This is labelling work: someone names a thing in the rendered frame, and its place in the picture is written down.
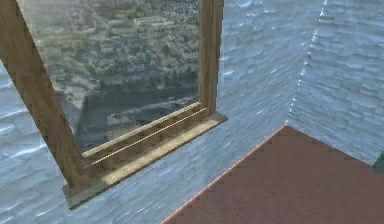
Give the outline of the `wooden framed window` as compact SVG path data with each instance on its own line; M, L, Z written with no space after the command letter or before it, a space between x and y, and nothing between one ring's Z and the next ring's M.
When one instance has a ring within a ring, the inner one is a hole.
M224 0L0 0L0 61L76 209L225 121Z

